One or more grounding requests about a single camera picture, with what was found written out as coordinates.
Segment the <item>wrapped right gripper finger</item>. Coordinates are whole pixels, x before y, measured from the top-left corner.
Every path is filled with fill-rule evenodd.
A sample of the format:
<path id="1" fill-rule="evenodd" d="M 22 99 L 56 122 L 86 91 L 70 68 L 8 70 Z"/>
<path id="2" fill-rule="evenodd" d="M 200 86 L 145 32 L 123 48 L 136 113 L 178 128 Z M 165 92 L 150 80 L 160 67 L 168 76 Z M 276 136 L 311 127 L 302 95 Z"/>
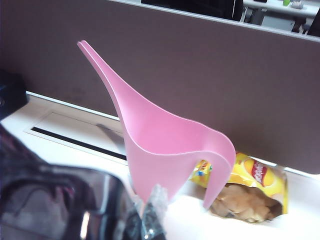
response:
<path id="1" fill-rule="evenodd" d="M 166 240 L 164 218 L 168 209 L 168 191 L 156 184 L 144 206 L 142 215 L 142 239 Z"/>

